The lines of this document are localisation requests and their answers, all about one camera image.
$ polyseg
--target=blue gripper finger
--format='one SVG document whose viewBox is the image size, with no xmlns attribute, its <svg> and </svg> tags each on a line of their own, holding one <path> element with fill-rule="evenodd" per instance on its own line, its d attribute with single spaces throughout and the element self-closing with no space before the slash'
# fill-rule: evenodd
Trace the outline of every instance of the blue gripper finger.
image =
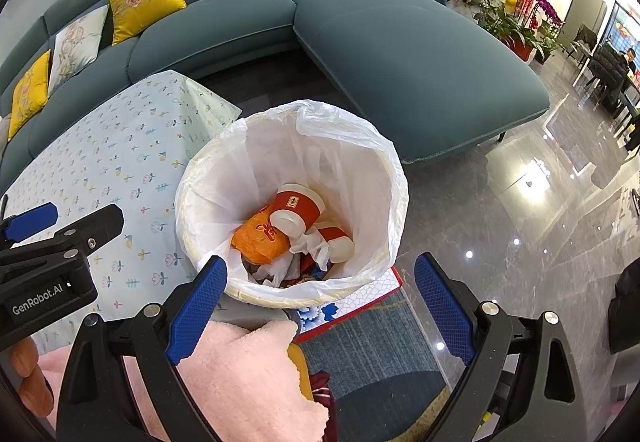
<svg viewBox="0 0 640 442">
<path fill-rule="evenodd" d="M 49 202 L 12 218 L 4 234 L 7 240 L 12 240 L 16 243 L 23 242 L 27 238 L 55 225 L 57 221 L 58 209 L 53 203 Z"/>
<path fill-rule="evenodd" d="M 449 352 L 468 366 L 476 355 L 471 321 L 427 256 L 420 255 L 415 260 L 414 275 Z"/>
<path fill-rule="evenodd" d="M 226 264 L 211 257 L 194 283 L 194 289 L 171 323 L 166 356 L 173 365 L 189 357 L 200 340 L 226 287 Z"/>
</svg>

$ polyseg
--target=orange plastic bag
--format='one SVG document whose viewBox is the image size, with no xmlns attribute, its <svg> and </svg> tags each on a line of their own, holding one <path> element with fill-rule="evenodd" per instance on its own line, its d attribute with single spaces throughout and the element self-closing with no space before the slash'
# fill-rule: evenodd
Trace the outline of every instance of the orange plastic bag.
<svg viewBox="0 0 640 442">
<path fill-rule="evenodd" d="M 231 245 L 254 265 L 271 263 L 290 248 L 289 238 L 271 225 L 273 204 L 268 204 L 242 224 L 231 238 Z"/>
</svg>

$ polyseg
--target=paper cup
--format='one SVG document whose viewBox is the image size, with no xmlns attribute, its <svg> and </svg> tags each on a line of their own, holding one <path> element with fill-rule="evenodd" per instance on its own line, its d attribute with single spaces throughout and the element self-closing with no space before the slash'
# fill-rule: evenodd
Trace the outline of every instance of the paper cup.
<svg viewBox="0 0 640 442">
<path fill-rule="evenodd" d="M 353 241 L 337 226 L 318 224 L 318 232 L 329 244 L 329 261 L 342 263 L 349 260 L 355 252 Z"/>
<path fill-rule="evenodd" d="M 278 188 L 273 209 L 271 225 L 288 237 L 298 238 L 324 212 L 324 201 L 318 193 L 300 184 L 284 184 Z"/>
</svg>

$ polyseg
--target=white plastic bag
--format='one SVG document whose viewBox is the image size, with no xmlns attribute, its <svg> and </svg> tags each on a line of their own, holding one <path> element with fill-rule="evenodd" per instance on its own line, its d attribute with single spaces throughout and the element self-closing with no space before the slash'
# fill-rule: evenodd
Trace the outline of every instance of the white plastic bag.
<svg viewBox="0 0 640 442">
<path fill-rule="evenodd" d="M 274 289 L 249 280 L 230 242 L 284 183 L 316 191 L 326 203 L 321 220 L 340 225 L 355 254 L 323 281 Z M 191 159 L 175 196 L 176 231 L 198 270 L 212 255 L 225 260 L 228 295 L 262 307 L 310 307 L 351 294 L 394 263 L 408 202 L 391 141 L 345 110 L 296 101 L 239 119 Z"/>
</svg>

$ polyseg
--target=pink towel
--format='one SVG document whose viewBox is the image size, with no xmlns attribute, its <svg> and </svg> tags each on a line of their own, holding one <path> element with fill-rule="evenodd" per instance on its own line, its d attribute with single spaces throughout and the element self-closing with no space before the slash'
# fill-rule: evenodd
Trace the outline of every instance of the pink towel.
<svg viewBox="0 0 640 442">
<path fill-rule="evenodd" d="M 300 393 L 300 374 L 287 356 L 296 334 L 291 321 L 271 321 L 248 332 L 210 322 L 188 359 L 178 365 L 194 402 L 225 442 L 319 442 L 328 410 Z M 71 347 L 40 358 L 54 392 L 49 421 L 55 427 L 58 395 Z M 149 433 L 168 441 L 133 358 L 125 358 L 127 374 Z"/>
</svg>

